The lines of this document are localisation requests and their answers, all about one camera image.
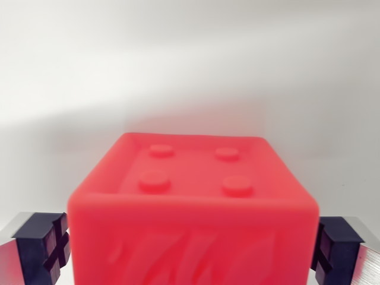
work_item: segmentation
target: red container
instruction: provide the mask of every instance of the red container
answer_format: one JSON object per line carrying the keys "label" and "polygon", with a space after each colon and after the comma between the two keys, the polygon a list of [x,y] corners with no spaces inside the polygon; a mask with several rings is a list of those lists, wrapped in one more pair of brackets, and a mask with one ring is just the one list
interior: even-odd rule
{"label": "red container", "polygon": [[305,285],[318,206],[262,138],[124,134],[68,217],[76,285]]}

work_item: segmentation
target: box top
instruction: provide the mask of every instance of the box top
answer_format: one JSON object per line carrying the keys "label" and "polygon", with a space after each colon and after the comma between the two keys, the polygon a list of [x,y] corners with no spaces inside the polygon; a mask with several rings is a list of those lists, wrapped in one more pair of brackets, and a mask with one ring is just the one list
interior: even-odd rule
{"label": "box top", "polygon": [[124,134],[77,192],[137,201],[176,197],[177,202],[315,205],[266,140],[258,137]]}

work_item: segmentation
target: white wall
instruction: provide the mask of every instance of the white wall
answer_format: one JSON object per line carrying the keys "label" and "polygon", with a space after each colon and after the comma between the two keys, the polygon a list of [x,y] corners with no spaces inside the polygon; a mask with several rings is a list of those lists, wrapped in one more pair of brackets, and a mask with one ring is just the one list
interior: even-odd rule
{"label": "white wall", "polygon": [[64,211],[141,131],[263,136],[322,215],[380,236],[379,17],[376,0],[0,0],[0,225]]}

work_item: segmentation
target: raised circular stud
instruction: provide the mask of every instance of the raised circular stud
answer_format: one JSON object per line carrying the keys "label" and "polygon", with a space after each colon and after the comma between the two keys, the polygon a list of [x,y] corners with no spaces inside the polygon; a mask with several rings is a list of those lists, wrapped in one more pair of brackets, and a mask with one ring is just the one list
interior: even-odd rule
{"label": "raised circular stud", "polygon": [[168,144],[153,144],[149,148],[149,154],[153,157],[169,157],[174,155],[174,149]]}
{"label": "raised circular stud", "polygon": [[232,162],[239,159],[239,150],[233,147],[220,147],[215,150],[217,159]]}
{"label": "raised circular stud", "polygon": [[164,171],[149,170],[140,174],[138,180],[140,188],[152,194],[165,192],[170,187],[170,180]]}
{"label": "raised circular stud", "polygon": [[248,197],[253,193],[251,180],[242,175],[228,176],[223,179],[222,188],[230,197]]}

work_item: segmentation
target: red cube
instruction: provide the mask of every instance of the red cube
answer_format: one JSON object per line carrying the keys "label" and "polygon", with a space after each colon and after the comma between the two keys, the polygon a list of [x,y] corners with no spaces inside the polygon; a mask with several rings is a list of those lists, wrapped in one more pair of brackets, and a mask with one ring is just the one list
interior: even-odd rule
{"label": "red cube", "polygon": [[124,134],[68,217],[76,285],[305,285],[318,206],[262,138]]}

